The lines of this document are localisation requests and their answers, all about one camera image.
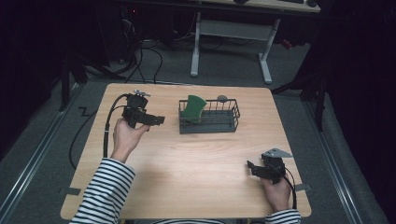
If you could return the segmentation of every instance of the metal rail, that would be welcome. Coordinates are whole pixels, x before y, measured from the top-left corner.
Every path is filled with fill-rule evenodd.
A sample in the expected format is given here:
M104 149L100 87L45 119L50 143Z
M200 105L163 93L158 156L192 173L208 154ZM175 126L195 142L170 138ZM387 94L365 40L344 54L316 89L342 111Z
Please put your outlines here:
M0 207L0 223L8 223L12 213L14 212L18 202L21 200L24 192L28 188L30 182L35 176L36 171L38 170L41 162L44 160L47 152L50 150L50 145L53 139L53 136L58 131L62 121L64 120L64 116L67 114L71 104L77 98L77 96L81 93L83 86L75 84L72 89L70 103L64 108L64 110L59 111L58 115L51 123L47 132L44 134L40 144L35 149L35 153L32 158L29 160L24 170L18 177L17 182L12 188L11 192L8 194L7 198L4 200L3 204Z

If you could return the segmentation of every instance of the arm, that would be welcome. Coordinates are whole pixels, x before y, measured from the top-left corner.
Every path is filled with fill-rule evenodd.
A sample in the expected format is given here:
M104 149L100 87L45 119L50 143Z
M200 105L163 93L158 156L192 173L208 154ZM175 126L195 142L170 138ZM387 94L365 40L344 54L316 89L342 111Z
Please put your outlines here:
M71 223L118 223L134 180L134 169L124 163L148 130L148 125L132 129L124 119L117 121L113 153L102 159Z
M281 178L279 183L272 184L272 180L261 179L265 188L268 202L272 205L274 213L265 218L267 224L301 223L301 216L295 209L290 209L289 197L291 188L288 182Z

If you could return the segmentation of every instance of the desk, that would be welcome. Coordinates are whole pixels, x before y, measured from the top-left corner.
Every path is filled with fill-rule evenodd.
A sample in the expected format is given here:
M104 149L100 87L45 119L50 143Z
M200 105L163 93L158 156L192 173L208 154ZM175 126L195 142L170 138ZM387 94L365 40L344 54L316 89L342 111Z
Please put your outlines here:
M233 0L202 0L200 3L217 3L217 4L227 4L227 5L237 5ZM280 9L280 10L294 10L300 12L315 12L319 13L320 8L310 7L304 2L303 4L289 3L277 0L250 0L247 1L244 5L237 5L240 7L263 7L263 8L272 8L272 9ZM271 84L272 79L270 75L270 71L268 69L267 57L270 52L271 46L274 42L274 38L276 36L276 31L278 25L280 23L280 19L275 19L272 26L267 25L256 25L256 24L245 24L245 23L237 23L237 22L227 22L227 21L209 21L209 20L201 20L201 13L197 13L197 20L195 26L195 45L194 51L192 54L191 61L191 76L198 76L198 68L199 68L199 48L200 48L200 35L218 35L224 37L235 37L235 38L245 38L245 39L253 39L253 40L261 40L266 41L266 45L263 49L262 53L259 53L259 61L262 67L262 75L265 83Z
M290 146L271 92L264 88L110 84L92 125L61 216L71 219L82 201L102 155L106 117L115 99L139 89L151 94L149 114L165 116L161 126L145 133L127 164L136 178L120 218L242 218L272 213L260 179L250 174L247 160L260 164L260 155L273 147L290 152ZM236 99L241 113L235 133L180 134L178 101L188 94L204 99L226 95ZM121 109L113 113L113 130ZM109 139L109 155L113 148ZM296 184L300 184L294 159L284 159ZM297 192L303 217L311 214L304 191Z

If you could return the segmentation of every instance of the wooden table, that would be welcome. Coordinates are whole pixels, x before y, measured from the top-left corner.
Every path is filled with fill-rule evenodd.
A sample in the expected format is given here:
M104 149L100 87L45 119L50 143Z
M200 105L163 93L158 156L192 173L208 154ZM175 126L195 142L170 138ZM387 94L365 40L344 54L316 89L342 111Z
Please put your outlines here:
M272 213L260 179L251 175L247 167L247 160L260 164L261 154L273 147L290 152L268 89L110 84L70 186L82 191L78 196L66 196L63 218L71 219L77 212L82 192L102 159L104 128L111 105L118 96L135 89L151 94L146 109L149 114L165 116L165 122L144 134L127 161L134 167L136 178L121 218L242 218ZM236 99L241 113L236 132L180 134L178 101L186 100L188 94L206 100L219 95ZM119 101L119 105L125 104L126 101ZM121 111L113 113L110 136ZM111 137L108 145L110 155ZM300 184L294 159L284 162L296 184ZM301 215L309 216L311 208L304 191L297 192L297 201Z

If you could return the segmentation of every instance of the striped sleeve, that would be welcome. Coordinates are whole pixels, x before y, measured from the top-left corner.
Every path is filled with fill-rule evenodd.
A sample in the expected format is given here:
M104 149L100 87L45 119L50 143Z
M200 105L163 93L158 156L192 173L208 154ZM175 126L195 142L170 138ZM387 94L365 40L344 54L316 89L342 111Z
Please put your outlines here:
M266 224L294 224L301 223L300 213L295 209L289 209L273 213L265 218Z
M133 180L132 167L102 159L70 223L118 223Z

